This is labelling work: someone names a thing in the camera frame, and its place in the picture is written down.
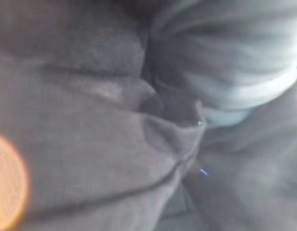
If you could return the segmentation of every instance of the gray fabric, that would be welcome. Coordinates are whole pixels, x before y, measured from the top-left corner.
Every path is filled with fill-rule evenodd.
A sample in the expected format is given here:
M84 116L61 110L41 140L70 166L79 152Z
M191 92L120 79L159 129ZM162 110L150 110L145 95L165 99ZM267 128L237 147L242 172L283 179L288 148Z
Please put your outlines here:
M112 0L0 0L0 51L81 70L139 77L137 23Z
M204 126L123 110L102 94L53 82L63 74L45 69L0 60L0 134L20 149L32 183L17 230L152 230ZM99 88L124 88L95 78Z
M202 144L185 184L210 230L297 231L297 84Z
M194 92L209 122L239 123L297 80L297 0L165 2L148 47L153 78Z
M206 231L203 221L194 215L184 215L163 220L155 231Z
M0 1L0 134L32 183L16 231L153 230L204 124L145 103L143 56L117 4Z

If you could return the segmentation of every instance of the blue speck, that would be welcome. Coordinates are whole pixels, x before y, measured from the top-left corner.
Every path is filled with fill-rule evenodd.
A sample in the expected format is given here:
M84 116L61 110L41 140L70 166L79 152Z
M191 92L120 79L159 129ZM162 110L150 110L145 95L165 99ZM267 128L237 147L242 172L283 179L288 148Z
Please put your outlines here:
M208 172L203 169L201 169L200 172L203 173L205 176L209 176Z

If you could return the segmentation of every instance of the wrinkled cloth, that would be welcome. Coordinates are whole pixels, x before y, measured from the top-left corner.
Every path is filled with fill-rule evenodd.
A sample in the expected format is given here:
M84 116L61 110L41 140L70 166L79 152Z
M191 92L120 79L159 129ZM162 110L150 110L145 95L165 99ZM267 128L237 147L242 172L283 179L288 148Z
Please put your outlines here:
M0 0L15 231L296 231L297 0L121 3Z

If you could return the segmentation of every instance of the sleeve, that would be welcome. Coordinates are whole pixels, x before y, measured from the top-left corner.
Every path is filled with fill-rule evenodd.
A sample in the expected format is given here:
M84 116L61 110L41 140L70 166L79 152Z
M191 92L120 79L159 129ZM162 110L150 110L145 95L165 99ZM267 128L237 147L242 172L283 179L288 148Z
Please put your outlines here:
M155 14L154 82L191 92L208 122L239 122L297 80L297 0L188 0Z

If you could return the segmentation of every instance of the orange lens flare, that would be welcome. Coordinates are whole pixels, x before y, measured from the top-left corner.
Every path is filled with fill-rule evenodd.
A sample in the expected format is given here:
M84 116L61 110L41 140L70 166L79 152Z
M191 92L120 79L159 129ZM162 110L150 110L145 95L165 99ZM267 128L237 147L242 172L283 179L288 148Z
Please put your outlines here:
M0 231L14 227L24 213L29 181L18 151L0 136Z

